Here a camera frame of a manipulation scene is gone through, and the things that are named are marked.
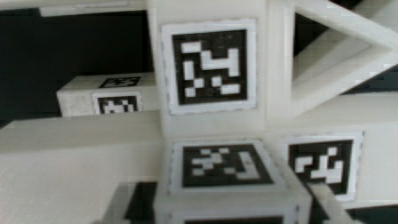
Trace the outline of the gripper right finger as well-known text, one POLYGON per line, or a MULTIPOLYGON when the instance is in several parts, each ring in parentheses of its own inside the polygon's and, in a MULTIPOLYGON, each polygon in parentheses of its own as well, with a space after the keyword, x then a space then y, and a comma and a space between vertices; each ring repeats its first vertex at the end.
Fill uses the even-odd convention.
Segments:
POLYGON ((313 197, 308 224, 363 224, 350 217, 343 209, 329 185, 324 183, 308 183, 306 188, 313 197))

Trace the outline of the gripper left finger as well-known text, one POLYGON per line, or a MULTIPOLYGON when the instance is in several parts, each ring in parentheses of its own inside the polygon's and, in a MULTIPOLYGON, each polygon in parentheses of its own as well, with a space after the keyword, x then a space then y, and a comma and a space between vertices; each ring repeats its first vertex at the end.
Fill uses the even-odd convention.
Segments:
POLYGON ((155 224, 155 182, 119 184, 105 214, 95 224, 155 224))

